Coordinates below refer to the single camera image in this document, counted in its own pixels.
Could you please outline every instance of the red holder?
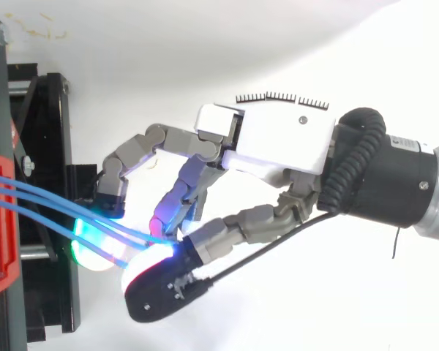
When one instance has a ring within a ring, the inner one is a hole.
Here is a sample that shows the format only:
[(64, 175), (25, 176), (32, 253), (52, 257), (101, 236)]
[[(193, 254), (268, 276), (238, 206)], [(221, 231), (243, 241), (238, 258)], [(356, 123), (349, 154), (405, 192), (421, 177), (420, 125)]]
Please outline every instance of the red holder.
[[(0, 176), (14, 179), (13, 161), (0, 156)], [(1, 188), (13, 189), (0, 184)], [(1, 201), (16, 204), (14, 197), (0, 194)], [(17, 215), (0, 207), (0, 292), (7, 289), (20, 274), (19, 238)]]

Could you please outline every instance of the metal screw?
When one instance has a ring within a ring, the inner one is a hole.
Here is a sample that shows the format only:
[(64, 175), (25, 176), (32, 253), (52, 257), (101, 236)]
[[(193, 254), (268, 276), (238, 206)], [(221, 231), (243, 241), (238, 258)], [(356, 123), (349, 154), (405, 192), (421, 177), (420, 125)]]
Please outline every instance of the metal screw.
[(21, 162), (21, 167), (23, 167), (23, 173), (26, 177), (30, 177), (32, 171), (35, 169), (34, 162), (31, 161), (29, 156), (23, 157), (23, 161)]
[(63, 82), (63, 91), (65, 95), (68, 95), (70, 93), (70, 85), (68, 83), (68, 80)]
[(0, 46), (5, 46), (8, 42), (8, 28), (0, 23)]
[(419, 183), (419, 189), (420, 190), (428, 190), (429, 189), (429, 183), (427, 181), (422, 181)]

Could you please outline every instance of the wire bundle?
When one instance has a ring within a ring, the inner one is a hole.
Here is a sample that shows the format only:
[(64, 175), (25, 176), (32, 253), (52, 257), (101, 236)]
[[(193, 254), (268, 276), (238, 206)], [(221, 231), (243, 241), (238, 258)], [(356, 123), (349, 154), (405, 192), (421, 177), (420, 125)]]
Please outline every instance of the wire bundle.
[[(140, 244), (137, 241), (134, 241), (133, 238), (141, 239), (143, 241), (149, 241), (156, 244), (170, 244), (170, 241), (161, 239), (161, 238), (155, 238), (150, 236), (149, 234), (138, 232), (137, 230), (129, 229), (119, 223), (116, 223), (112, 221), (111, 219), (105, 218), (103, 216), (100, 216), (99, 214), (94, 213), (93, 211), (90, 211), (87, 208), (84, 208), (80, 205), (77, 205), (76, 203), (73, 203), (72, 201), (69, 201), (63, 197), (60, 197), (52, 192), (49, 192), (47, 190), (41, 189), (36, 186), (32, 186), (30, 184), (26, 184), (20, 181), (15, 181), (12, 179), (8, 179), (5, 177), (0, 176), (0, 184), (6, 184), (7, 186), (13, 186), (16, 189), (21, 189), (23, 191), (13, 190), (13, 189), (7, 189), (0, 187), (0, 194), (19, 198), (22, 200), (32, 201), (33, 203), (36, 203), (38, 205), (42, 205), (48, 208), (52, 208), (53, 210), (62, 212), (63, 214), (66, 214), (68, 216), (71, 216), (76, 219), (82, 219), (86, 223), (90, 224), (91, 226), (97, 228), (101, 232), (109, 235), (110, 237), (116, 239), (117, 241), (120, 241), (121, 243), (131, 246), (135, 249), (145, 249), (146, 247), (143, 244)], [(68, 230), (65, 227), (62, 227), (60, 224), (55, 223), (54, 221), (50, 220), (47, 217), (44, 217), (36, 212), (33, 212), (27, 208), (20, 207), (18, 205), (14, 205), (12, 203), (8, 203), (6, 201), (0, 200), (0, 207), (6, 208), (8, 210), (17, 212), (23, 216), (27, 216), (30, 219), (33, 219), (36, 222), (39, 222), (46, 227), (54, 230), (60, 235), (63, 235), (67, 237), (70, 240), (75, 240), (78, 243), (84, 245), (88, 249), (92, 250), (94, 253), (98, 254), (99, 256), (105, 258), (108, 261), (111, 261), (112, 263), (115, 263), (119, 267), (126, 268), (127, 263), (123, 260), (120, 260), (111, 254), (108, 254), (107, 252), (103, 251), (98, 246), (94, 245), (93, 243), (87, 241), (84, 238), (81, 238), (80, 236), (76, 236), (72, 233), (71, 230)], [(124, 236), (122, 234), (117, 233), (114, 230), (118, 230), (122, 232), (123, 234), (126, 234), (128, 236)]]

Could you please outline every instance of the white background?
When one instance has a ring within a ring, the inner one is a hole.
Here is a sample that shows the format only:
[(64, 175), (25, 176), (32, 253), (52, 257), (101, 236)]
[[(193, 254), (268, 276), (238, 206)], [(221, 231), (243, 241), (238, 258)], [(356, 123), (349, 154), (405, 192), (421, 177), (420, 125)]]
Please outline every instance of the white background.
[[(71, 82), (74, 163), (100, 164), (150, 124), (192, 129), (202, 104), (266, 90), (324, 99), (336, 116), (373, 107), (389, 134), (438, 146), (439, 0), (377, 12), (389, 2), (0, 0), (0, 18), (10, 62), (37, 61), (41, 74)], [(183, 162), (160, 154), (130, 176), (127, 224), (148, 229)], [(229, 173), (211, 189), (205, 219), (274, 203), (277, 193)], [(149, 325), (128, 317), (119, 270), (81, 269), (82, 325), (29, 349), (437, 351), (439, 242), (403, 230), (391, 260), (394, 235), (333, 219)]]

